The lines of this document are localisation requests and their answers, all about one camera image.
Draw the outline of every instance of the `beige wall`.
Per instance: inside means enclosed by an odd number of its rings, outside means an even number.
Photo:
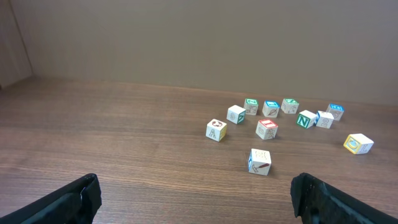
[[[11,85],[32,75],[9,0],[0,0],[0,85]]]
[[[12,4],[36,75],[398,105],[396,0]]]

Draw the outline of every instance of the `wooden toy block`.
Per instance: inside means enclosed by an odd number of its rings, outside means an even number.
[[[326,109],[326,112],[331,113],[335,121],[339,121],[343,116],[344,108],[343,106],[334,105],[333,103],[330,103],[328,109]]]
[[[256,115],[259,108],[259,102],[255,99],[245,99],[243,108],[246,109],[246,114]]]
[[[315,118],[317,118],[315,113],[309,112],[307,110],[301,111],[297,116],[296,124],[303,128],[309,128],[313,126]]]
[[[317,112],[317,118],[315,118],[314,124],[317,127],[321,128],[330,128],[332,122],[333,122],[333,115],[328,112],[324,111],[318,111]]]
[[[206,128],[206,136],[214,141],[221,141],[226,134],[226,123],[212,119]]]
[[[248,168],[252,174],[268,175],[271,168],[271,155],[269,151],[251,149]]]
[[[232,123],[239,124],[244,120],[246,110],[240,106],[232,106],[228,108],[226,119]]]
[[[284,113],[295,114],[299,108],[299,103],[294,99],[284,99],[281,108]]]
[[[256,134],[260,136],[261,139],[273,139],[275,138],[276,131],[278,130],[278,125],[269,119],[259,120],[257,123]]]
[[[350,134],[343,145],[353,154],[364,154],[371,150],[373,143],[372,140],[363,134]]]
[[[276,118],[278,116],[279,108],[280,106],[276,101],[266,100],[262,107],[262,113],[268,118]]]

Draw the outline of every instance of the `tabletop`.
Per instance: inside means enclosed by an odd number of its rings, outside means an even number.
[[[255,131],[264,119],[226,119],[245,98],[281,96],[133,83],[29,78],[0,91],[0,217],[87,174],[98,175],[103,205],[95,223],[301,223],[292,178],[318,177],[398,218],[398,107],[295,98],[298,111],[345,112],[330,129],[271,118],[275,139]],[[220,142],[205,136],[213,118],[228,124]],[[374,141],[369,153],[343,147],[349,134]],[[252,148],[267,150],[268,176],[250,174]]]

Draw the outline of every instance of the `red block face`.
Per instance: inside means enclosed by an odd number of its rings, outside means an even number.
[[[269,119],[265,119],[265,120],[260,120],[260,123],[262,125],[264,125],[264,127],[266,128],[275,128],[278,127],[277,124],[275,124],[273,121],[269,120]]]

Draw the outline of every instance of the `yellow block face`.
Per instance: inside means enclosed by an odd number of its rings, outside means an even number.
[[[220,140],[225,136],[225,134],[226,134],[226,126],[221,130]]]
[[[355,138],[351,135],[347,137],[346,142],[344,142],[344,147],[347,148],[353,154],[357,154],[358,150],[361,148],[362,144],[359,143]]]

